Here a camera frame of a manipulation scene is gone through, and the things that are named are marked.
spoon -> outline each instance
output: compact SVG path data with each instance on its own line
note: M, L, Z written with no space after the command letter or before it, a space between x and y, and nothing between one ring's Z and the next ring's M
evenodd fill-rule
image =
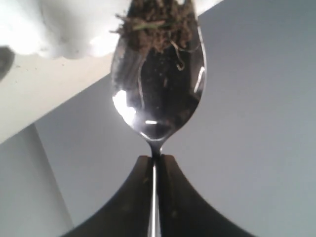
M149 144L153 158L152 236L156 227L156 162L166 140L191 118L205 86L205 56L198 25L186 50L172 44L146 57L120 38L111 75L113 102L124 121Z

white wall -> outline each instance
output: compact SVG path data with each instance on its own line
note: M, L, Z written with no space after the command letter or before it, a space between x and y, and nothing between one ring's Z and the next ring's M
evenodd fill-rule
M315 13L315 0L225 0L204 14L206 92L164 147L213 206L259 237L316 233ZM36 123L75 224L149 154L110 86L106 77Z
M72 226L31 125L0 145L0 236L57 237Z

dirt on spoon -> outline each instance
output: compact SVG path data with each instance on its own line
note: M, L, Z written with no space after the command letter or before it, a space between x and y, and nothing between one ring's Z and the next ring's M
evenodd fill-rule
M128 46L146 56L151 49L158 53L170 47L184 50L197 25L192 0L132 0L123 23L116 31L127 39Z

